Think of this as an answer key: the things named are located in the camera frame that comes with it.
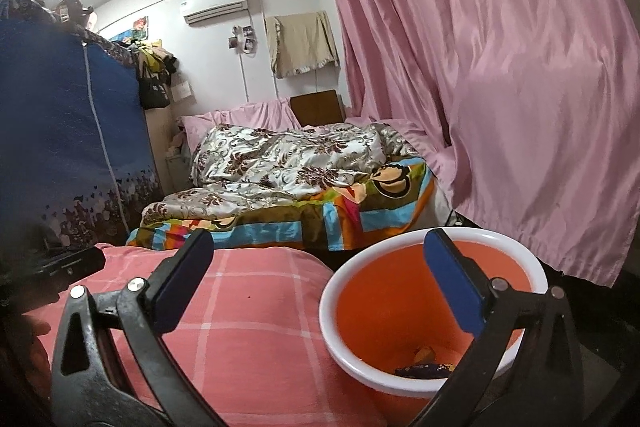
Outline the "person's left hand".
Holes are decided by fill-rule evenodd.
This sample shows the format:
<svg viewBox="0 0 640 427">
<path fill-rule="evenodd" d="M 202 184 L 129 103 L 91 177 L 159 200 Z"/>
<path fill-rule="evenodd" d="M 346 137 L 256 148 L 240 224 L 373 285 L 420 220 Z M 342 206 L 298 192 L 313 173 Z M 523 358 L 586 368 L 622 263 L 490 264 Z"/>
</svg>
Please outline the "person's left hand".
<svg viewBox="0 0 640 427">
<path fill-rule="evenodd" d="M 51 325 L 29 314 L 1 317 L 1 403 L 49 410 L 51 365 L 41 338 Z"/>
</svg>

